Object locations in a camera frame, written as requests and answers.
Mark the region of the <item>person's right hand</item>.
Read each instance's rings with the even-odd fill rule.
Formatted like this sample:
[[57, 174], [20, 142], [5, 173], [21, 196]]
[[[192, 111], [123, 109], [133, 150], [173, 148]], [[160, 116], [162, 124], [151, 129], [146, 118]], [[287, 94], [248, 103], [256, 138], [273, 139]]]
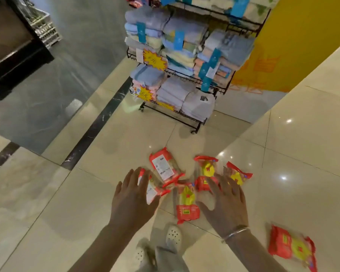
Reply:
[[215, 173], [215, 178], [218, 180], [216, 185], [212, 179], [208, 179], [211, 189], [212, 198], [214, 200], [214, 218], [206, 218], [211, 227], [217, 232], [222, 240], [236, 230], [249, 227], [248, 213], [240, 212], [239, 210], [239, 193], [243, 192], [239, 186], [230, 177], [233, 195], [226, 196], [221, 188], [221, 174]]

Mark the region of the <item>person's left hand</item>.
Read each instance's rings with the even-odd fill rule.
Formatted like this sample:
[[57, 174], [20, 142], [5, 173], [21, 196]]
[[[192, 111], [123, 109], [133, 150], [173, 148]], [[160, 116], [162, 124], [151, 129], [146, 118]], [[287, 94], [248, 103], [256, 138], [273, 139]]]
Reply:
[[131, 169], [122, 182], [122, 196], [118, 200], [112, 200], [110, 221], [120, 226], [134, 224], [142, 228], [155, 214], [149, 212], [149, 205], [146, 201], [146, 190], [150, 171], [143, 169], [142, 187], [144, 195], [133, 192], [133, 171]]

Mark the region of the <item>person's left forearm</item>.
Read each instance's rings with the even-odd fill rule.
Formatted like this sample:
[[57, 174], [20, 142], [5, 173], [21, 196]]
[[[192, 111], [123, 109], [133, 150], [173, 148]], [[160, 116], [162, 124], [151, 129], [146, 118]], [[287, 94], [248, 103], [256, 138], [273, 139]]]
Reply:
[[68, 272], [110, 272], [139, 229], [134, 224], [120, 226], [109, 222]]

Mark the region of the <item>person's right forearm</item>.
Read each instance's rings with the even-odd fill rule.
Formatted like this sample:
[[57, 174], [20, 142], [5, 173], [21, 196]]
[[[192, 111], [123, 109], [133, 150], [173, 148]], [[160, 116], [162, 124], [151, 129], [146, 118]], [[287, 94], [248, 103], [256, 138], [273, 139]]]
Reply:
[[248, 227], [227, 235], [223, 242], [248, 272], [288, 272], [268, 253]]

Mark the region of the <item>red snack packet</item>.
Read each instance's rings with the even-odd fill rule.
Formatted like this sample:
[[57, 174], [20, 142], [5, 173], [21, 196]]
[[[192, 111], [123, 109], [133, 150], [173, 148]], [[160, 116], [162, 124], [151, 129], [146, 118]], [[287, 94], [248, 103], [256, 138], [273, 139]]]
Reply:
[[242, 186], [247, 180], [252, 178], [253, 173], [245, 173], [230, 161], [226, 164], [227, 175], [234, 180], [239, 186]]
[[197, 191], [211, 191], [208, 179], [212, 179], [216, 185], [219, 183], [215, 178], [219, 160], [215, 157], [197, 155], [194, 157], [194, 161], [198, 163], [198, 169], [195, 173], [195, 186]]
[[164, 182], [156, 174], [150, 171], [146, 190], [146, 201], [149, 205], [156, 196], [164, 196], [171, 190], [172, 182]]
[[298, 261], [310, 272], [318, 272], [316, 247], [309, 236], [271, 224], [267, 250], [272, 256]]
[[173, 189], [180, 178], [185, 176], [185, 172], [180, 169], [167, 147], [150, 154], [149, 161], [154, 170], [159, 174], [162, 187]]
[[192, 183], [178, 184], [176, 199], [177, 224], [200, 218], [200, 209], [196, 203], [196, 189]]

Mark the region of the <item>person's right white clog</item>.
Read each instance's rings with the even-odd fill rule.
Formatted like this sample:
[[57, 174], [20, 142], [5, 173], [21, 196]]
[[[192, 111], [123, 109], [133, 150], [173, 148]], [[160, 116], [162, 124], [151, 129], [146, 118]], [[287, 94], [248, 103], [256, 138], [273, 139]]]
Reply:
[[165, 239], [166, 246], [172, 252], [179, 253], [182, 247], [182, 232], [176, 225], [170, 225]]

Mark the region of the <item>person's white clog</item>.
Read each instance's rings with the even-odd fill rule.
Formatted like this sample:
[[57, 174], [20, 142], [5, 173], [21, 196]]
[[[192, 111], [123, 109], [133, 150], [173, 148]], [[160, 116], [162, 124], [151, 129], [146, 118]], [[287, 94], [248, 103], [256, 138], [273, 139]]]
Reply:
[[146, 247], [136, 247], [133, 255], [133, 266], [140, 269], [149, 264], [149, 255]]
[[179, 253], [182, 247], [182, 232], [176, 225], [170, 225], [165, 239], [166, 246], [172, 252]]

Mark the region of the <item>person's left white clog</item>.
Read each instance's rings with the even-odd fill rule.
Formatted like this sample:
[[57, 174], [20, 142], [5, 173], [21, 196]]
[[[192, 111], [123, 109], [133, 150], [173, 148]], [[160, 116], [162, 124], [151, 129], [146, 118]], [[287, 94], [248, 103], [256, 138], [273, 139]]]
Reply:
[[133, 266], [140, 269], [149, 264], [149, 255], [146, 247], [136, 247], [133, 255]]

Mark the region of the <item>person's grey trousers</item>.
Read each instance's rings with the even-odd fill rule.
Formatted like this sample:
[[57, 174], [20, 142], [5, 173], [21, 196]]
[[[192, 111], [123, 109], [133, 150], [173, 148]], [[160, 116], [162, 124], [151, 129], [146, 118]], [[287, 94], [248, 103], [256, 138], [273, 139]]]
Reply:
[[190, 272], [182, 256], [170, 251], [167, 246], [157, 246], [154, 250], [149, 246], [143, 247], [148, 251], [149, 264], [134, 272]]

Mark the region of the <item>blue towel label tags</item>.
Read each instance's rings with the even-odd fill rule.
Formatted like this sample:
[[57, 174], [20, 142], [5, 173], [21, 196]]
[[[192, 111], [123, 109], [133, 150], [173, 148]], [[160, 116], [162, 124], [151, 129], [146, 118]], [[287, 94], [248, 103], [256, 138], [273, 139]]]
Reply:
[[150, 50], [168, 60], [166, 73], [225, 94], [254, 50], [256, 31], [253, 22], [202, 1], [136, 0], [125, 13], [127, 56], [145, 64], [143, 50]]

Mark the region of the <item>yellow pillar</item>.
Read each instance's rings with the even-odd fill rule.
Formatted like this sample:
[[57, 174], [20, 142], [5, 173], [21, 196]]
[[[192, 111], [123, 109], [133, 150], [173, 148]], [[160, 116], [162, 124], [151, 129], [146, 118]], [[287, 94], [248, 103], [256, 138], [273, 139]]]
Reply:
[[231, 85], [290, 92], [340, 47], [340, 0], [280, 0]]

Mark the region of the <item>white plastic crate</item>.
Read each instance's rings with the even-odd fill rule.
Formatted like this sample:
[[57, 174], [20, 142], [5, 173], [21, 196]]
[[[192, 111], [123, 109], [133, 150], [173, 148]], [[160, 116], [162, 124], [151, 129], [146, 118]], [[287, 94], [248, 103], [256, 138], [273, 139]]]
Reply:
[[30, 0], [16, 0], [17, 6], [36, 35], [50, 49], [62, 40], [49, 13], [38, 9]]

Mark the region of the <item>black cabinet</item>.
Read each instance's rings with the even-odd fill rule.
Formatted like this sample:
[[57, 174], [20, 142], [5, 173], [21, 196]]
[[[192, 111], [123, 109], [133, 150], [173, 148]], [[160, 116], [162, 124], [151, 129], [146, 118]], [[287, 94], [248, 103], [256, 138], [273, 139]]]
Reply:
[[0, 101], [54, 60], [14, 0], [0, 0]]

